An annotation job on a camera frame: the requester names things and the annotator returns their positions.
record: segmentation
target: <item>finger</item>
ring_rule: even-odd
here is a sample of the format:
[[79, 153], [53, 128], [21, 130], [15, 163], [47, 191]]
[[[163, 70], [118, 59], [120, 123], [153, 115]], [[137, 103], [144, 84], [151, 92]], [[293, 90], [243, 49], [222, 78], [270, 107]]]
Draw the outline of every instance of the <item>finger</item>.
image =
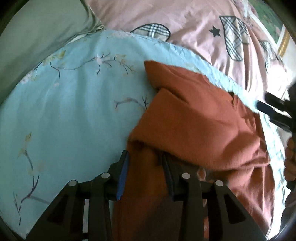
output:
[[296, 176], [291, 174], [287, 169], [284, 170], [284, 176], [288, 182], [292, 182], [296, 178]]
[[294, 149], [294, 141], [293, 141], [293, 138], [291, 137], [289, 140], [288, 140], [288, 148], [290, 150], [293, 150]]
[[286, 160], [285, 167], [291, 174], [296, 175], [296, 165], [293, 161]]
[[292, 157], [294, 156], [294, 151], [290, 150], [290, 149], [286, 149], [285, 150], [285, 156], [288, 160], [291, 160]]

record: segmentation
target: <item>bed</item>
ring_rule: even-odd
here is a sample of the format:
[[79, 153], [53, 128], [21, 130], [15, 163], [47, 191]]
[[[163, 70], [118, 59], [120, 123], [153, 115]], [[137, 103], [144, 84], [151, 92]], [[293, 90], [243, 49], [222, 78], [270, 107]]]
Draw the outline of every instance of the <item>bed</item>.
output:
[[[156, 7], [157, 1], [143, 6], [138, 1], [87, 0], [93, 12], [84, 1], [71, 1], [71, 11], [66, 11], [69, 1], [57, 2], [44, 6], [30, 0], [0, 36], [0, 215], [22, 238], [69, 180], [91, 180], [119, 159], [129, 133], [156, 95], [147, 81], [145, 60], [204, 74], [255, 113], [256, 99], [264, 91], [279, 97], [286, 91], [281, 57], [233, 1], [223, 1], [227, 8], [211, 1], [182, 3], [186, 11], [181, 18], [178, 1]], [[141, 11], [129, 16], [131, 7]], [[28, 17], [34, 12], [44, 21]], [[203, 14], [210, 16], [206, 24]], [[224, 38], [231, 35], [229, 20], [240, 30], [241, 45], [234, 52]], [[22, 31], [15, 37], [20, 21]], [[64, 25], [56, 29], [58, 22]], [[203, 28], [196, 30], [197, 22]], [[31, 38], [22, 46], [28, 30]], [[279, 231], [289, 192], [277, 127], [263, 113], [260, 119], [275, 182], [266, 233], [271, 238]]]

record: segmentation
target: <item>green pillow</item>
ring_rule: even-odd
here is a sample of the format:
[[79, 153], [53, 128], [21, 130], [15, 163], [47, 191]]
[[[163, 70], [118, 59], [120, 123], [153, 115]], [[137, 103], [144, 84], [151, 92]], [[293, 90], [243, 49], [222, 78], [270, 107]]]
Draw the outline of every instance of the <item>green pillow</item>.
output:
[[0, 104], [44, 58], [102, 28], [84, 0], [29, 0], [0, 35]]

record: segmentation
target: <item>orange towel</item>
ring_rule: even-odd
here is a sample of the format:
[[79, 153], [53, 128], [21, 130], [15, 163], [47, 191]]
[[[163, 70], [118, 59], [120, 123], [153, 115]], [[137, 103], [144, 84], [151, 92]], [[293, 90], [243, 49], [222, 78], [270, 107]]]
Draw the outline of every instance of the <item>orange towel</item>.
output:
[[275, 187], [259, 115], [204, 75], [154, 61], [145, 69], [159, 91], [128, 138], [130, 167], [114, 206], [115, 240], [178, 240], [182, 207], [167, 198], [162, 151], [204, 169], [207, 181], [228, 181], [266, 234]]

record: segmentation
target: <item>human hand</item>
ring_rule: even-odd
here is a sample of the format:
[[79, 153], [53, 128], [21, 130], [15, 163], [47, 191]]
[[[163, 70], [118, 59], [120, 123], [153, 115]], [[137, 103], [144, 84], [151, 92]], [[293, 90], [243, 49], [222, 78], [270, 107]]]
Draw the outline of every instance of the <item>human hand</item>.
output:
[[296, 156], [294, 153], [295, 144], [292, 138], [288, 141], [288, 146], [285, 150], [285, 170], [284, 176], [287, 181], [294, 181], [296, 179]]

